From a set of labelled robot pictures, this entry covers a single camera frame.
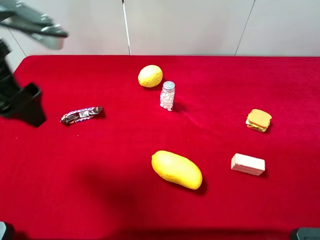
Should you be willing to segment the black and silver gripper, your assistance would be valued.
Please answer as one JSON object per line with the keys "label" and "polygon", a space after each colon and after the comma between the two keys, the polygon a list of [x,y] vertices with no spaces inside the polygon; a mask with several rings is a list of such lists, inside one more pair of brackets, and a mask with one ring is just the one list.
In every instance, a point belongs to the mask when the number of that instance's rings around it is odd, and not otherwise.
{"label": "black and silver gripper", "polygon": [[[0,1],[0,25],[19,31],[51,50],[61,50],[69,36],[50,16],[21,0]],[[9,53],[0,38],[0,115],[38,128],[47,120],[41,103],[42,91],[33,82],[23,88],[18,85],[6,61]]]}

